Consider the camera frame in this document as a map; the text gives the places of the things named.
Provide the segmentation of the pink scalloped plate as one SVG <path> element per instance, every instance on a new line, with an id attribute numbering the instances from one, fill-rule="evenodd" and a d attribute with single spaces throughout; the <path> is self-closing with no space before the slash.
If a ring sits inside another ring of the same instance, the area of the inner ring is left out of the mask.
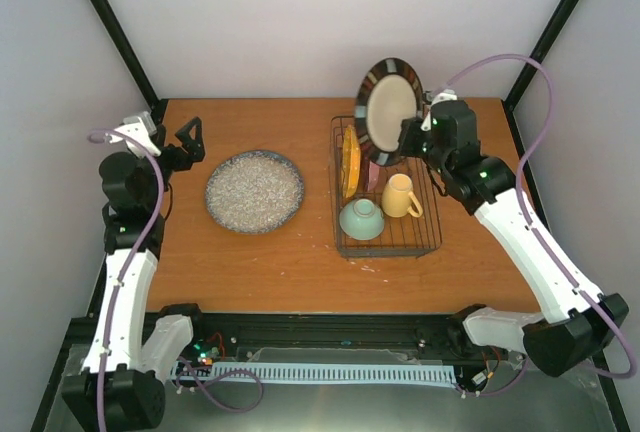
<path id="1" fill-rule="evenodd" d="M 379 181 L 381 167 L 368 158 L 363 161 L 364 190 L 373 192 Z"/>

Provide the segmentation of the brown rimmed beige plate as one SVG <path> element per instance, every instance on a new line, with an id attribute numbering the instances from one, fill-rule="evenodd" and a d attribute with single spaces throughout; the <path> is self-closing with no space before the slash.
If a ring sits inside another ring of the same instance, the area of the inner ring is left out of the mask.
<path id="1" fill-rule="evenodd" d="M 380 167 L 399 163 L 402 122 L 423 117 L 423 87 L 414 68 L 389 57 L 364 76 L 354 105 L 354 126 L 363 156 Z"/>

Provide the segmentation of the yellow ceramic mug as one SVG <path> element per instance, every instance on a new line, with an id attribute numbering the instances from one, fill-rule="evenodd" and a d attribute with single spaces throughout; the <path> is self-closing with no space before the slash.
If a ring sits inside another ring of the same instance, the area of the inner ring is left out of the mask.
<path id="1" fill-rule="evenodd" d="M 381 207 L 383 212 L 392 218 L 410 215 L 420 218 L 424 214 L 423 207 L 414 193 L 413 182 L 406 174 L 392 175 L 382 193 Z"/>

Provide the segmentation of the yellow polka dot plate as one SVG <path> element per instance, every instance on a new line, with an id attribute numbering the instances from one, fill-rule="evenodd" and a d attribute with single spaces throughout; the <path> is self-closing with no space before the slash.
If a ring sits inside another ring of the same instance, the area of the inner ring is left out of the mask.
<path id="1" fill-rule="evenodd" d="M 361 149 L 358 136 L 353 125 L 344 130 L 342 143 L 342 196 L 352 197 L 358 188 L 361 164 Z"/>

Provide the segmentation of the green wire dish rack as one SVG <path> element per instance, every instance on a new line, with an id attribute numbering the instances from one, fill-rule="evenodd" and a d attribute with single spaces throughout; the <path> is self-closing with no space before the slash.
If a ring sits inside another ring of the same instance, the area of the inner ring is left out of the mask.
<path id="1" fill-rule="evenodd" d="M 329 181 L 333 234 L 338 253 L 349 260 L 360 258 L 421 257 L 437 250 L 442 243 L 442 231 L 437 204 L 437 193 L 423 163 L 415 158 L 404 158 L 398 164 L 380 170 L 376 187 L 366 189 L 366 173 L 362 172 L 356 199 L 366 198 L 381 203 L 384 186 L 396 173 L 409 176 L 413 192 L 423 207 L 423 215 L 414 218 L 385 218 L 383 232 L 369 241 L 349 237 L 340 227 L 339 214 L 349 202 L 342 192 L 342 144 L 347 127 L 353 123 L 349 116 L 335 116 L 330 122 Z"/>

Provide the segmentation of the pale green ceramic bowl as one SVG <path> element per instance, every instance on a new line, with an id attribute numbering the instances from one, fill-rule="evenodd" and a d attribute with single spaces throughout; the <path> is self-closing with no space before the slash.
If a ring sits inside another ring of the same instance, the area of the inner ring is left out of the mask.
<path id="1" fill-rule="evenodd" d="M 341 209 L 339 226 L 348 237 L 368 241 L 382 234 L 385 220 L 377 204 L 366 198 L 358 198 Z"/>

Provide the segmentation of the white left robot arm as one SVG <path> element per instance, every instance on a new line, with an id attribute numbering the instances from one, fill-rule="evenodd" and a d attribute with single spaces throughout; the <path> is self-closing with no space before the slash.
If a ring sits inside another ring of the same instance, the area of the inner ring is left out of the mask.
<path id="1" fill-rule="evenodd" d="M 205 157 L 202 121 L 180 128 L 166 144 L 165 128 L 147 112 L 114 129 L 95 129 L 93 144 L 123 144 L 99 166 L 107 203 L 105 290 L 88 354 L 79 373 L 66 377 L 61 395 L 85 431 L 138 431 L 164 416 L 165 384 L 182 352 L 197 354 L 208 342 L 195 304 L 166 307 L 150 337 L 143 336 L 147 298 L 159 264 L 166 219 L 161 213 L 173 173 Z"/>

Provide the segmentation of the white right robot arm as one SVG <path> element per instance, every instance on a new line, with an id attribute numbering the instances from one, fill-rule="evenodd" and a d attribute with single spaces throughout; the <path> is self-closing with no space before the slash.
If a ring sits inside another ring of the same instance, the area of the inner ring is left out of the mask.
<path id="1" fill-rule="evenodd" d="M 618 293 L 604 294 L 571 261 L 531 207 L 520 175 L 482 154 L 476 115 L 464 101 L 441 101 L 425 117 L 402 120 L 399 151 L 421 159 L 439 193 L 491 233 L 540 307 L 526 314 L 469 306 L 456 316 L 457 345 L 522 353 L 558 377 L 618 337 L 628 304 Z"/>

